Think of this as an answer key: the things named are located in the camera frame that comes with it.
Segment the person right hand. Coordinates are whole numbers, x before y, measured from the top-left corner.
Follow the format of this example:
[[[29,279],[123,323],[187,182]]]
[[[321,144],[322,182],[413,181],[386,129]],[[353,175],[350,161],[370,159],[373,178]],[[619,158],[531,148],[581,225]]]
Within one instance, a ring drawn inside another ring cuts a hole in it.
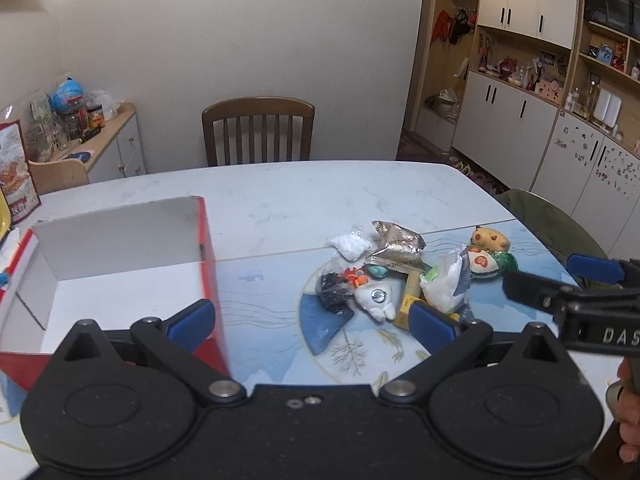
[[[616,422],[620,424],[620,459],[626,463],[635,463],[640,454],[640,398],[630,388],[634,385],[632,370],[627,358],[623,359],[617,371],[623,382],[623,390],[618,397],[615,411]]]

